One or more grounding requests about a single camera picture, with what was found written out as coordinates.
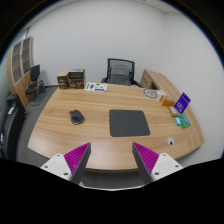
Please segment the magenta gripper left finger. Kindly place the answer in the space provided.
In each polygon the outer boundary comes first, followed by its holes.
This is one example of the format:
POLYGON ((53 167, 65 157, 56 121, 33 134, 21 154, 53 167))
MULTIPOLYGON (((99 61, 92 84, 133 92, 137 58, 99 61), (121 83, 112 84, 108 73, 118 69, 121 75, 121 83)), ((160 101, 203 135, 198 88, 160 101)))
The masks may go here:
POLYGON ((90 154, 91 143, 88 142, 65 155, 55 154, 41 168, 74 184, 79 184, 90 154))

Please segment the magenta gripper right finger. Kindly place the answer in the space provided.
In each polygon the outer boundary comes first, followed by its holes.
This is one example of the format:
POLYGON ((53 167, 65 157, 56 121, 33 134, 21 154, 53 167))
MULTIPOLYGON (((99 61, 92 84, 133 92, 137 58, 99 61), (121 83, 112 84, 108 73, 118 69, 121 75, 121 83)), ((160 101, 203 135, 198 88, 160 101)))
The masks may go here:
POLYGON ((182 169, 167 153, 158 154, 136 142, 132 144, 132 153, 145 185, 182 169))

